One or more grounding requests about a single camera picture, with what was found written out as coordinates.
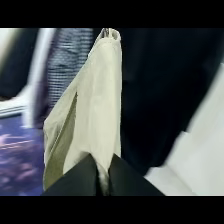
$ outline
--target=gray garment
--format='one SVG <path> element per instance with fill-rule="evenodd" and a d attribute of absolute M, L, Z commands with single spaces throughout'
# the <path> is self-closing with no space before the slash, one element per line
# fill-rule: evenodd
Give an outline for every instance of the gray garment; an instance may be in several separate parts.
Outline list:
<path fill-rule="evenodd" d="M 92 45 L 92 28 L 61 28 L 47 62 L 49 107 L 52 109 L 84 65 Z"/>

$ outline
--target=black cloth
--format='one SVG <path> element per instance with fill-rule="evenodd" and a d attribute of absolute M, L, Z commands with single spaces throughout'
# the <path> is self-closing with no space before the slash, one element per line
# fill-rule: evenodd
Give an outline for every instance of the black cloth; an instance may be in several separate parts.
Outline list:
<path fill-rule="evenodd" d="M 222 60 L 224 29 L 115 29 L 123 55 L 122 158 L 145 175 L 163 165 L 207 93 Z"/>
<path fill-rule="evenodd" d="M 0 74 L 0 96 L 15 97 L 26 85 L 39 28 L 24 28 L 13 43 Z"/>
<path fill-rule="evenodd" d="M 109 181 L 110 196 L 164 196 L 116 155 L 109 169 Z M 102 196 L 93 157 L 89 154 L 42 196 Z"/>

